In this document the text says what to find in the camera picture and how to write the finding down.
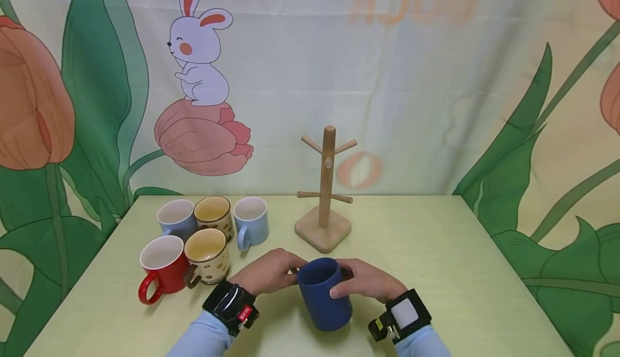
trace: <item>wooden mug tree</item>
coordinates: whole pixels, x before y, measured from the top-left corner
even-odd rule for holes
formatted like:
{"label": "wooden mug tree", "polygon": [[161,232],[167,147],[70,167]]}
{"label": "wooden mug tree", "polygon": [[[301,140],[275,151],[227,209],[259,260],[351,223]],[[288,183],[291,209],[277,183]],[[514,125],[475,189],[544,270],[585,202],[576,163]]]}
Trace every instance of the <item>wooden mug tree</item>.
{"label": "wooden mug tree", "polygon": [[311,246],[323,254],[329,254],[351,232],[351,222],[330,209],[332,199],[353,203],[351,197],[332,194],[334,180],[334,156],[357,145],[353,139],[335,148],[336,129],[328,125],[323,129],[323,148],[309,136],[303,135],[301,141],[321,154],[321,192],[298,191],[298,198],[318,197],[319,205],[310,210],[295,223],[295,232]]}

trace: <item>hand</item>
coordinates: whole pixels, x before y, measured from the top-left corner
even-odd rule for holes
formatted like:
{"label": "hand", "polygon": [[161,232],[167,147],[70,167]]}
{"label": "hand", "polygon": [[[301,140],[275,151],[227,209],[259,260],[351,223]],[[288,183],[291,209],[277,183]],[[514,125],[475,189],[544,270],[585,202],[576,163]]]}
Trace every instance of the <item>hand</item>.
{"label": "hand", "polygon": [[329,292],[333,299],[359,293],[383,304],[396,299],[407,287],[394,276],[359,259],[336,259],[342,268],[345,281],[336,284]]}
{"label": "hand", "polygon": [[228,281],[239,284],[254,296],[276,292],[297,284],[297,271],[306,263],[299,256],[278,248],[246,265]]}

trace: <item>sleeve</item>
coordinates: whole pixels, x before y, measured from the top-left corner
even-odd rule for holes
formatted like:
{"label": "sleeve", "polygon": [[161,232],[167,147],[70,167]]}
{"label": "sleeve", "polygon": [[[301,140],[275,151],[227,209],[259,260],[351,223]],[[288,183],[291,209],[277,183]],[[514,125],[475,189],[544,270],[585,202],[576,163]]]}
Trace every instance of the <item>sleeve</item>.
{"label": "sleeve", "polygon": [[203,311],[172,346],[166,357],[220,357],[233,344],[234,337],[211,313]]}
{"label": "sleeve", "polygon": [[421,328],[395,346],[399,357],[452,357],[431,325]]}

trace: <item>table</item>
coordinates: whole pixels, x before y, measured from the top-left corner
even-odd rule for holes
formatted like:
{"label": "table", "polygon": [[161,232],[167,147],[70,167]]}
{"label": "table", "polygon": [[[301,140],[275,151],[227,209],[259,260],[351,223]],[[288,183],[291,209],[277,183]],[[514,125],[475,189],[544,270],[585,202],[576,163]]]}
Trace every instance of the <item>table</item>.
{"label": "table", "polygon": [[[164,356],[199,314],[212,287],[199,285],[158,304],[137,297],[144,278],[138,256],[160,234],[156,211],[176,198],[140,197],[73,291],[26,353],[38,356]],[[241,197],[228,197],[232,203]],[[283,247],[311,260],[322,257],[294,233],[316,199],[264,197],[270,237],[240,254],[229,247],[231,275],[265,252]],[[332,202],[353,224],[331,257],[358,257],[416,288],[433,326],[456,356],[572,356],[545,313],[460,197],[355,197]],[[396,356],[375,343],[367,324],[384,308],[351,297],[354,315],[343,329],[322,333],[311,324],[297,287],[258,297],[260,320],[244,330],[227,356]]]}

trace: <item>light blue mug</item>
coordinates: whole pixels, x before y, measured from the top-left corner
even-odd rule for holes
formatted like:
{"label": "light blue mug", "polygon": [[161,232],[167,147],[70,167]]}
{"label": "light blue mug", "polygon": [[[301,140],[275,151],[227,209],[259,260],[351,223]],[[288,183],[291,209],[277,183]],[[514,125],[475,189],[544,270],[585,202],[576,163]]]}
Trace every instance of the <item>light blue mug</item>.
{"label": "light blue mug", "polygon": [[175,199],[162,206],[157,212],[157,221],[162,236],[175,235],[186,242],[198,231],[198,223],[193,214],[194,204],[189,199]]}
{"label": "light blue mug", "polygon": [[246,197],[232,210],[237,227],[237,247],[241,252],[257,246],[269,237],[267,204],[262,198]]}

